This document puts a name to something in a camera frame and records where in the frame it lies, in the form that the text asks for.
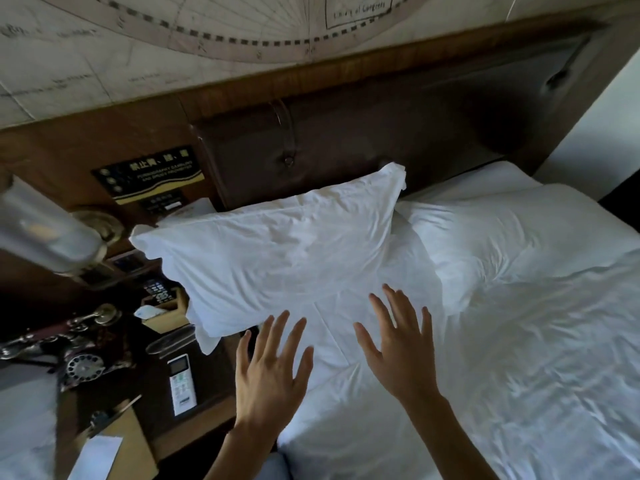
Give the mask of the brown padded headboard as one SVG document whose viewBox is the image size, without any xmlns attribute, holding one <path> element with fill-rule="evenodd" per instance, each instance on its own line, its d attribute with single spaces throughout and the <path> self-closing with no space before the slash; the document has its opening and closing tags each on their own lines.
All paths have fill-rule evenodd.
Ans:
<svg viewBox="0 0 640 480">
<path fill-rule="evenodd" d="M 450 65 L 373 77 L 193 126 L 226 209 L 363 177 L 394 162 L 409 189 L 528 144 L 592 42 L 581 31 Z"/>
</svg>

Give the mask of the white pillow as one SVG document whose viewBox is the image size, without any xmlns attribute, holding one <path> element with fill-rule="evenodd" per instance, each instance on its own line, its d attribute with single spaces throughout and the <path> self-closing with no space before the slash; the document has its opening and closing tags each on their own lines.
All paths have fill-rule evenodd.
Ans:
<svg viewBox="0 0 640 480">
<path fill-rule="evenodd" d="M 404 166 L 228 212 L 137 225 L 129 238 L 189 297 L 186 317 L 205 355 L 220 339 L 357 289 L 383 283 L 442 315 L 442 284 L 395 212 Z"/>
<path fill-rule="evenodd" d="M 464 200 L 400 201 L 442 283 L 446 315 L 498 283 L 565 277 L 640 250 L 640 233 L 561 184 Z"/>
</svg>

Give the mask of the person's left hand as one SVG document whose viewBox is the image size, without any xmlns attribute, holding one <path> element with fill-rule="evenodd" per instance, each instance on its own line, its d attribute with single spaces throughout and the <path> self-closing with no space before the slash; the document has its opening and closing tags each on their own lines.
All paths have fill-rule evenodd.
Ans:
<svg viewBox="0 0 640 480">
<path fill-rule="evenodd" d="M 255 340 L 245 377 L 236 378 L 236 421 L 276 423 L 284 429 L 307 393 L 300 390 L 300 363 L 294 371 L 307 320 L 301 318 L 296 322 L 283 348 L 279 346 L 277 355 L 270 356 L 270 329 L 275 319 L 272 315 L 267 318 Z"/>
</svg>

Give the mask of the white duvet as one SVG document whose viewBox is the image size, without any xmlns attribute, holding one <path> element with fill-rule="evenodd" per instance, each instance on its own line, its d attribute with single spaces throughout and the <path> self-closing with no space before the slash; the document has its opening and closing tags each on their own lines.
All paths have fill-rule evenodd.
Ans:
<svg viewBox="0 0 640 480">
<path fill-rule="evenodd" d="M 501 479 L 640 480 L 640 250 L 434 327 L 440 390 Z M 278 449 L 295 480 L 442 480 L 366 363 L 309 391 Z"/>
</svg>

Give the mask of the black keypad remote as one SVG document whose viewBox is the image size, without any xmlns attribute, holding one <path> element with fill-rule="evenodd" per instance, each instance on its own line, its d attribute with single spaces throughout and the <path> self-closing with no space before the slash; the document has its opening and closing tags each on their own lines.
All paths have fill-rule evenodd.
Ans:
<svg viewBox="0 0 640 480">
<path fill-rule="evenodd" d="M 142 287 L 147 293 L 147 296 L 142 300 L 145 305 L 162 305 L 176 298 L 174 291 L 162 280 L 148 280 L 143 282 Z"/>
</svg>

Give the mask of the dark wooden nightstand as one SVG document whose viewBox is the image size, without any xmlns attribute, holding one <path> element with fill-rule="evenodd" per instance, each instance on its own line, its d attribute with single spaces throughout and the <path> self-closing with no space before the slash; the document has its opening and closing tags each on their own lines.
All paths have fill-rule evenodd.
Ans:
<svg viewBox="0 0 640 480">
<path fill-rule="evenodd" d="M 116 344 L 126 342 L 134 366 L 119 369 L 58 396 L 55 480 L 66 480 L 79 455 L 80 435 L 90 425 L 92 412 L 116 408 L 140 397 L 129 410 L 134 412 L 150 452 L 157 462 L 183 450 L 215 430 L 227 431 L 236 416 L 234 373 L 236 347 L 241 334 L 222 339 L 214 352 L 204 355 L 196 342 L 174 353 L 149 355 L 147 346 L 160 338 L 128 312 L 139 304 L 130 290 L 84 292 L 65 311 L 84 314 L 103 303 L 123 310 Z M 196 407 L 176 416 L 170 391 L 168 360 L 187 353 L 196 391 Z"/>
</svg>

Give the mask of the wooden holder box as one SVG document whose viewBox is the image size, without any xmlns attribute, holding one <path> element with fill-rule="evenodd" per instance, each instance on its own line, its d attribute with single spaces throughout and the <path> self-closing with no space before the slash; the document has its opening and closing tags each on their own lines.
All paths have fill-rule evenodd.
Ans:
<svg viewBox="0 0 640 480">
<path fill-rule="evenodd" d="M 189 298 L 181 287 L 176 287 L 175 298 L 159 305 L 151 305 L 150 298 L 144 299 L 133 316 L 154 332 L 164 335 L 190 325 L 186 317 Z"/>
</svg>

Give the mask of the white paper sheet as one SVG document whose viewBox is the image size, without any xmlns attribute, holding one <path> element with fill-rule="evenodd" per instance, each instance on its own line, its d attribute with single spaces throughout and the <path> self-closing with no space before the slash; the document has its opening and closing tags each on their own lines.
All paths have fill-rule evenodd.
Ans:
<svg viewBox="0 0 640 480">
<path fill-rule="evenodd" d="M 121 436 L 97 435 L 88 439 L 67 480 L 107 480 L 122 441 Z"/>
</svg>

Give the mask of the clear glass tray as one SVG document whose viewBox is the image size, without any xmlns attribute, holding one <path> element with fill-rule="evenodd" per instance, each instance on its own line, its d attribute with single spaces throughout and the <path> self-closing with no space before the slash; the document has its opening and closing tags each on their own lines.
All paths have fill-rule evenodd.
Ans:
<svg viewBox="0 0 640 480">
<path fill-rule="evenodd" d="M 145 352 L 149 356 L 156 356 L 158 359 L 163 359 L 195 341 L 195 326 L 188 324 L 169 333 L 165 333 L 159 339 L 149 343 L 145 348 Z"/>
</svg>

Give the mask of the brown leather folder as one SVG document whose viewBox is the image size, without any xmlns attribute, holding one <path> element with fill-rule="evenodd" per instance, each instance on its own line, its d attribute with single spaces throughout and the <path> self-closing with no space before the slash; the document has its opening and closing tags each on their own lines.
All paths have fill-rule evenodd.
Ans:
<svg viewBox="0 0 640 480">
<path fill-rule="evenodd" d="M 128 401 L 123 401 L 117 406 L 124 406 Z M 89 439 L 87 430 L 88 428 L 75 439 L 78 456 Z M 159 469 L 133 407 L 98 435 L 123 437 L 107 480 L 154 480 L 156 478 Z"/>
</svg>

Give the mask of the black and gold sign plate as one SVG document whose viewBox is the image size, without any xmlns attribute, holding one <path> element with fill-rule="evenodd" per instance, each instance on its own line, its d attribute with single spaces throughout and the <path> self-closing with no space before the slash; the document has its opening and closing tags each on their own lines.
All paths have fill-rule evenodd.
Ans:
<svg viewBox="0 0 640 480">
<path fill-rule="evenodd" d="M 144 200 L 204 180 L 190 145 L 91 170 L 118 205 Z"/>
</svg>

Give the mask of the white remote control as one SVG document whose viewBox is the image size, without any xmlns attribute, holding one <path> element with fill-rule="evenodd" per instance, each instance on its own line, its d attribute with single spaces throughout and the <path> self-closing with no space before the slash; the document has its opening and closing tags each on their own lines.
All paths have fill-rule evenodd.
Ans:
<svg viewBox="0 0 640 480">
<path fill-rule="evenodd" d="M 188 354 L 167 362 L 174 416 L 178 417 L 197 406 L 197 398 Z"/>
</svg>

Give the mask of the white cloth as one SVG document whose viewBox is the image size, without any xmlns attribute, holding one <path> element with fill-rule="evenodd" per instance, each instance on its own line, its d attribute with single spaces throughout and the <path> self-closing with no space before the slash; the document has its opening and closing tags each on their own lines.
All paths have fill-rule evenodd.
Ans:
<svg viewBox="0 0 640 480">
<path fill-rule="evenodd" d="M 43 367 L 0 367 L 0 480 L 53 480 L 58 386 Z"/>
</svg>

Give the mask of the person's right hand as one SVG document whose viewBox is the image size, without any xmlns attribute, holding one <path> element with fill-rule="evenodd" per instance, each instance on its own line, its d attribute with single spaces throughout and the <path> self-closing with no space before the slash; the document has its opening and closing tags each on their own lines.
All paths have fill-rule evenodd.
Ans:
<svg viewBox="0 0 640 480">
<path fill-rule="evenodd" d="M 383 363 L 379 367 L 370 367 L 370 369 L 380 384 L 397 400 L 398 396 L 407 395 L 418 390 L 440 394 L 436 380 L 434 340 L 433 352 L 430 353 L 422 342 L 422 313 L 421 319 L 419 319 L 409 298 L 405 294 L 404 296 L 406 297 L 404 299 L 407 311 L 410 315 L 409 342 L 383 340 L 382 320 L 383 314 L 390 311 L 389 304 L 384 304 L 382 299 L 373 293 L 369 295 L 369 301 L 377 316 L 380 331 L 380 345 L 377 348 L 383 355 Z"/>
</svg>

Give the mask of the silver lamp shade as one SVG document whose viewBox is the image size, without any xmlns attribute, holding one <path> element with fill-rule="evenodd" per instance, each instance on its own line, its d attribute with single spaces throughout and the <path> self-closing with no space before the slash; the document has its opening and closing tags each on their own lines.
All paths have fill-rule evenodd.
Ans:
<svg viewBox="0 0 640 480">
<path fill-rule="evenodd" d="M 12 174 L 0 180 L 0 250 L 66 276 L 100 263 L 98 231 Z"/>
</svg>

